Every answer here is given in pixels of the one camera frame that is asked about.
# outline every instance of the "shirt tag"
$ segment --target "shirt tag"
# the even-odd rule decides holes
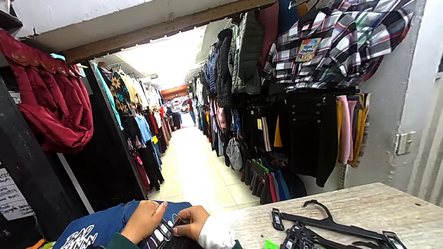
[[[240,36],[237,36],[237,38],[235,39],[235,49],[240,49]]]
[[[263,130],[263,127],[261,127],[261,119],[257,118],[257,127],[259,130]]]
[[[296,62],[308,62],[314,58],[317,47],[320,44],[321,38],[306,39],[302,41],[297,54]]]

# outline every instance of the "wall switch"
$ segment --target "wall switch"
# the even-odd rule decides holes
[[[403,134],[396,134],[395,153],[403,155],[411,152],[411,144],[414,141],[413,136],[416,132],[408,132]]]

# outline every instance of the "hand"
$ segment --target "hand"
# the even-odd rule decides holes
[[[141,201],[121,235],[137,245],[154,232],[163,219],[166,208],[167,202],[159,205],[154,201]]]
[[[192,206],[183,209],[177,215],[177,218],[183,221],[189,221],[187,225],[176,226],[174,228],[175,236],[186,236],[195,241],[198,241],[200,232],[208,219],[209,214],[202,206]]]

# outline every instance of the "floral blouse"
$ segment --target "floral blouse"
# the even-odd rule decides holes
[[[136,112],[131,106],[131,96],[118,72],[113,72],[111,74],[105,72],[102,68],[99,68],[99,70],[106,85],[109,87],[109,91],[114,97],[115,109],[118,114],[123,116],[133,116]]]

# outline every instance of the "white cuff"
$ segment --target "white cuff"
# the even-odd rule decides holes
[[[198,237],[198,244],[204,249],[232,249],[235,245],[234,232],[209,216]]]

